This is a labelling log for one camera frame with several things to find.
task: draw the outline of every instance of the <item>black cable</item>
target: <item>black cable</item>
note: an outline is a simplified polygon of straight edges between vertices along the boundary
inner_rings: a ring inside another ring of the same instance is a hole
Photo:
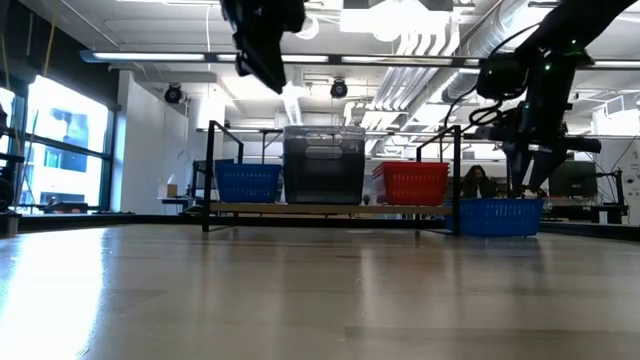
[[[627,152],[629,151],[629,149],[631,148],[631,145],[633,145],[633,143],[638,139],[638,135],[634,136],[633,139],[631,139],[631,141],[629,142],[629,145],[627,146],[627,148],[624,150],[624,152],[622,153],[622,155],[620,155],[620,157],[618,158],[618,160],[616,160],[615,164],[613,164],[613,166],[611,167],[611,171],[609,172],[613,172],[613,170],[616,168],[616,165],[618,165],[618,163],[620,162],[620,160],[622,160],[622,158],[627,154]]]
[[[533,29],[533,28],[534,28],[534,27],[536,27],[536,26],[540,26],[540,23],[533,24],[533,25],[531,25],[531,26],[527,26],[526,28],[524,28],[524,29],[522,29],[522,30],[518,31],[517,33],[515,33],[515,34],[513,34],[513,35],[509,36],[508,38],[504,39],[500,44],[498,44],[498,46],[496,46],[496,47],[493,49],[493,51],[491,51],[491,53],[489,54],[489,56],[491,56],[491,55],[495,55],[495,54],[496,54],[496,53],[497,53],[497,52],[498,52],[498,51],[499,51],[503,46],[507,45],[511,40],[513,40],[513,39],[517,38],[518,36],[520,36],[520,35],[522,35],[522,34],[524,34],[524,33],[526,33],[527,31],[529,31],[529,30]]]
[[[460,101],[462,101],[462,99],[464,99],[466,96],[468,96],[469,94],[471,94],[474,91],[476,91],[476,85],[474,85],[471,89],[469,89],[469,91],[467,91],[464,94],[458,96],[458,98],[453,101],[453,103],[449,107],[449,111],[447,112],[447,115],[444,117],[444,128],[445,129],[447,128],[447,126],[449,124],[449,118],[451,117],[451,114],[453,113],[453,109],[456,107],[456,105],[458,105],[458,103]]]
[[[518,36],[524,34],[525,32],[533,29],[536,26],[539,26],[540,23],[531,25],[531,26],[527,26],[526,28],[518,31],[517,33],[509,36],[508,38],[504,39],[500,44],[498,44],[498,46],[496,46],[491,53],[489,53],[489,56],[491,55],[495,55],[495,53],[497,53],[503,46],[505,46],[506,44],[508,44],[511,40],[517,38]],[[454,100],[454,102],[451,104],[451,107],[449,107],[449,111],[447,112],[447,115],[444,118],[444,127],[445,129],[447,128],[448,124],[449,124],[449,118],[451,117],[451,114],[453,113],[453,109],[456,107],[456,105],[458,105],[458,103],[460,101],[462,101],[462,99],[464,99],[466,96],[469,96],[469,94],[471,94],[472,92],[476,91],[477,86],[474,85],[471,89],[469,89],[469,91],[465,92],[464,94],[458,96],[457,99]]]

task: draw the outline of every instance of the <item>black metal frame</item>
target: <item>black metal frame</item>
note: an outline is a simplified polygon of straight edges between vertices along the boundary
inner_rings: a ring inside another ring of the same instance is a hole
[[[220,129],[225,135],[231,137],[238,143],[238,163],[242,163],[244,153],[244,144],[233,136],[227,129],[216,121],[209,122],[207,130],[207,152],[206,152],[206,170],[205,170],[205,192],[202,201],[203,209],[201,214],[202,231],[211,231],[211,225],[225,226],[312,226],[312,227],[354,227],[354,228],[393,228],[393,229],[441,229],[444,227],[442,220],[421,220],[416,215],[415,220],[381,220],[381,219],[336,219],[336,218],[311,218],[311,219],[292,219],[290,218],[261,218],[261,217],[239,217],[234,213],[233,217],[211,217],[211,188],[213,180],[213,152],[215,141],[215,130]],[[280,129],[264,129],[262,132],[262,163],[264,163],[264,153],[266,148],[271,144],[266,143],[268,133],[282,133]],[[418,147],[418,162],[422,160],[422,148],[430,143],[442,139],[447,134],[453,133],[454,137],[454,200],[453,200],[453,234],[460,234],[460,162],[461,162],[461,143],[462,130],[459,125],[452,126],[436,135],[432,139],[424,142]]]
[[[282,129],[263,129],[260,130],[262,133],[262,163],[264,164],[264,153],[274,141],[276,141],[280,135],[283,133]],[[267,144],[267,134],[277,134],[269,143]]]
[[[462,128],[460,125],[450,126],[418,146],[416,162],[422,162],[422,148],[438,140],[440,140],[440,162],[443,162],[442,139],[449,133],[453,133],[453,235],[460,235],[460,163],[462,156],[460,153],[462,148]]]
[[[203,206],[202,206],[202,231],[211,231],[211,181],[213,180],[213,149],[216,136],[216,128],[220,129],[224,135],[229,136],[233,141],[238,144],[238,164],[242,164],[242,158],[244,157],[244,143],[238,140],[232,133],[229,132],[224,126],[220,125],[217,121],[209,121],[209,129],[207,131],[207,156],[205,163],[205,176],[204,176],[204,194],[203,194]]]

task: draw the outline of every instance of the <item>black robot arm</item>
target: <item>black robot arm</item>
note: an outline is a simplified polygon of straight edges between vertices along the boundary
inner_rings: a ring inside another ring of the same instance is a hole
[[[481,138],[502,141],[509,162],[513,194],[538,190],[566,159],[567,150],[600,152],[594,139],[565,136],[563,117],[576,69],[592,62],[585,48],[637,0],[566,0],[513,53],[496,53],[482,62],[477,92],[504,101],[527,91],[516,109],[500,113],[494,126],[480,126]]]

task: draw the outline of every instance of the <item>white wall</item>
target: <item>white wall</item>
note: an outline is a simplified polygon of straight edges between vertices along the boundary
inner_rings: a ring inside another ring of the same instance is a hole
[[[189,120],[126,71],[120,73],[118,103],[112,210],[164,214],[157,200],[160,180],[174,175],[179,194],[189,182]]]
[[[626,135],[640,134],[640,119],[638,111],[623,111],[610,116],[605,116],[604,111],[596,111],[593,114],[594,128],[600,135]],[[640,224],[640,140],[629,139],[601,140],[602,151],[594,156],[596,162],[605,172],[616,169],[622,170],[623,192],[630,208],[629,217],[623,218],[623,224]],[[612,178],[611,187],[606,178],[598,179],[600,192],[605,197],[616,199],[615,182]]]

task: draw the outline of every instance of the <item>window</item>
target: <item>window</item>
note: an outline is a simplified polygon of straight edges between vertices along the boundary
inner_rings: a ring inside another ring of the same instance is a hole
[[[13,100],[15,95],[6,89],[0,88],[0,104],[5,113],[7,113],[7,127],[11,127],[11,117],[13,115]],[[0,152],[7,153],[9,151],[9,137],[3,136],[0,139]]]
[[[20,204],[46,205],[57,201],[82,201],[100,205],[103,159],[27,142],[27,164]]]
[[[28,104],[27,133],[104,152],[106,106],[40,76],[29,86]]]
[[[85,202],[107,208],[113,113],[50,79],[29,86],[24,145],[25,176],[19,212],[34,205]]]

